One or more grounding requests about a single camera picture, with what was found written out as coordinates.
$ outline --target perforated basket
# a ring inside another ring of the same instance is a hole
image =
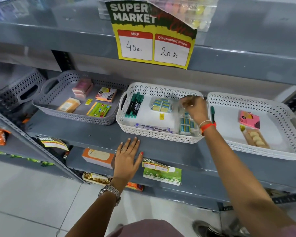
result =
[[[107,81],[107,75],[90,74],[89,76],[84,75],[83,77],[91,78],[94,87],[85,100],[80,100],[81,104],[75,109],[74,113],[58,111],[57,108],[68,98],[75,98],[72,88],[75,87],[76,83],[82,78],[77,71],[65,71],[58,77],[47,80],[46,83],[44,83],[40,94],[33,100],[33,105],[52,116],[99,125],[112,124],[117,114],[119,99],[127,86],[117,82]],[[112,103],[95,100],[95,96],[101,87],[118,89]],[[89,98],[93,99],[93,101],[90,105],[85,105],[85,102]],[[112,106],[105,117],[97,118],[86,115],[95,101]]]
[[[35,68],[0,63],[0,102],[12,111],[34,99],[45,81]]]
[[[237,151],[279,159],[296,159],[296,115],[283,103],[247,96],[211,92],[209,106],[215,108],[217,130]],[[239,123],[239,110],[260,116],[260,132],[271,149],[248,145]]]
[[[168,98],[168,99],[175,99],[179,100],[182,97],[185,97],[187,95],[198,95],[203,97],[203,95],[198,91],[193,91],[189,89],[183,89],[183,88],[176,88],[176,87],[167,87],[167,86],[161,86],[161,85],[154,85],[154,84],[148,84],[148,83],[140,83],[135,82],[132,83],[127,91],[122,95],[116,121],[120,125],[121,129],[125,131],[126,133],[134,134],[134,135],[143,135],[158,139],[164,139],[169,141],[178,141],[178,142],[184,142],[184,143],[196,143],[199,140],[201,140],[202,136],[186,136],[186,135],[178,135],[178,134],[170,134],[170,133],[163,133],[158,131],[151,131],[151,130],[145,130],[136,128],[134,126],[130,126],[127,124],[130,118],[125,117],[126,111],[128,109],[128,106],[130,104],[131,98],[134,93],[140,92],[141,95],[144,95],[145,98],[147,97],[162,97],[162,98]],[[122,104],[124,97],[127,95],[124,104]]]

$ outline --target wristwatch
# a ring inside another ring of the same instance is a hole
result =
[[[100,195],[102,195],[105,191],[110,191],[110,192],[112,192],[114,195],[116,195],[116,205],[115,206],[118,206],[118,204],[120,203],[120,201],[121,201],[121,194],[119,193],[119,191],[114,187],[114,186],[111,186],[110,184],[107,184],[106,186],[104,186],[101,190],[100,190],[100,192],[99,192],[99,194],[98,194],[98,197],[100,196]]]

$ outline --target orange bracelet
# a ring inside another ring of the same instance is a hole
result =
[[[204,134],[204,131],[208,128],[208,127],[210,127],[210,126],[214,126],[215,128],[216,128],[216,126],[217,126],[217,124],[216,124],[216,122],[214,122],[214,123],[209,123],[209,124],[206,124],[206,125],[203,125],[200,129],[201,129],[201,131],[202,131],[202,136],[204,136],[203,134]]]

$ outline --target white tile floor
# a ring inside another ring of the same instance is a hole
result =
[[[0,162],[0,237],[64,237],[95,201],[100,188]],[[185,237],[197,236],[191,227],[195,219],[220,229],[218,213],[125,191],[107,234],[120,223],[142,219],[166,220]]]

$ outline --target pink shirt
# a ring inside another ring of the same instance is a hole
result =
[[[107,237],[184,237],[165,220],[141,220],[113,231]],[[296,226],[281,229],[279,237],[296,237]]]

